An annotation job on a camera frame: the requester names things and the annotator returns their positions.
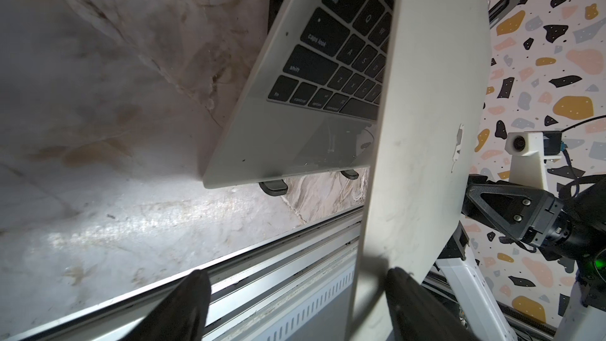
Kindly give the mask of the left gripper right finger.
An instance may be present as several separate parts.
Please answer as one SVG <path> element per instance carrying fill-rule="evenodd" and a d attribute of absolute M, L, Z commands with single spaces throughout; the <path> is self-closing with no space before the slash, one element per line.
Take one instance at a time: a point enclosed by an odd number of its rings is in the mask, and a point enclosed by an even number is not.
<path fill-rule="evenodd" d="M 401 268 L 388 270 L 384 290 L 396 340 L 476 340 L 424 287 Z"/>

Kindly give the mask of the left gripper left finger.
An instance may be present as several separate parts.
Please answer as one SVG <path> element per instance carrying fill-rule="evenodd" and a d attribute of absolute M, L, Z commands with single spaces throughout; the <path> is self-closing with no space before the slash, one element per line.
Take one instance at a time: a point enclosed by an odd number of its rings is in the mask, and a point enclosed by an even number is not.
<path fill-rule="evenodd" d="M 123 339 L 201 341 L 210 304 L 208 273 L 194 270 Z"/>

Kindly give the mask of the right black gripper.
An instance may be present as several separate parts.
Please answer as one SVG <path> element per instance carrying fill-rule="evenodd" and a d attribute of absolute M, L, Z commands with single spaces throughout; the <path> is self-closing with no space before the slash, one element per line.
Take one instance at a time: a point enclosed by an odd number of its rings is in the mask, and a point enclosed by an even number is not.
<path fill-rule="evenodd" d="M 462 214 L 528 246 L 547 248 L 571 233 L 564 203 L 550 192 L 470 175 Z"/>

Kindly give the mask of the silver laptop computer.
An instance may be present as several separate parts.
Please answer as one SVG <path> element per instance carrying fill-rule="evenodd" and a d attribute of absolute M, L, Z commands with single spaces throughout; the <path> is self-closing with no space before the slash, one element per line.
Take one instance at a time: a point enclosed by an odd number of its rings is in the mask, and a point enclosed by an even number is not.
<path fill-rule="evenodd" d="M 284 0 L 207 188 L 369 168 L 350 340 L 384 340 L 459 224 L 489 80 L 489 0 Z"/>

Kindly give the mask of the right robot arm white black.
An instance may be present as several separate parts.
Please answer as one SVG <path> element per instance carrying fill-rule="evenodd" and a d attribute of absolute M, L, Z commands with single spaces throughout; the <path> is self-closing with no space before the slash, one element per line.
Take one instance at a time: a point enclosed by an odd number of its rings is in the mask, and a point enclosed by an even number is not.
<path fill-rule="evenodd" d="M 518 314 L 541 325 L 549 316 L 545 301 L 530 294 L 540 287 L 569 287 L 557 340 L 605 338 L 605 176 L 576 179 L 587 188 L 577 195 L 571 186 L 559 197 L 548 191 L 513 183 L 492 182 L 470 175 L 462 213 L 514 244 L 521 256 L 484 251 L 478 264 L 448 246 L 438 269 L 451 287 L 470 282 L 457 268 L 498 272 L 499 297 L 507 297 Z"/>

